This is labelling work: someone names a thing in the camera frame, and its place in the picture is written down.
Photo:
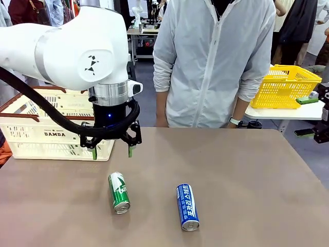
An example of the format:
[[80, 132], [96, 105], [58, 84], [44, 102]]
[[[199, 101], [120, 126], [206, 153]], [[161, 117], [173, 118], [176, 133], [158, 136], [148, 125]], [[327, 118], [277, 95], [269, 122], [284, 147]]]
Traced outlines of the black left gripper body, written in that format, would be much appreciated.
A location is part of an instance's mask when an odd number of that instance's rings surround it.
[[114, 106], [93, 104], [94, 128], [106, 128], [117, 125], [126, 118], [127, 102]]

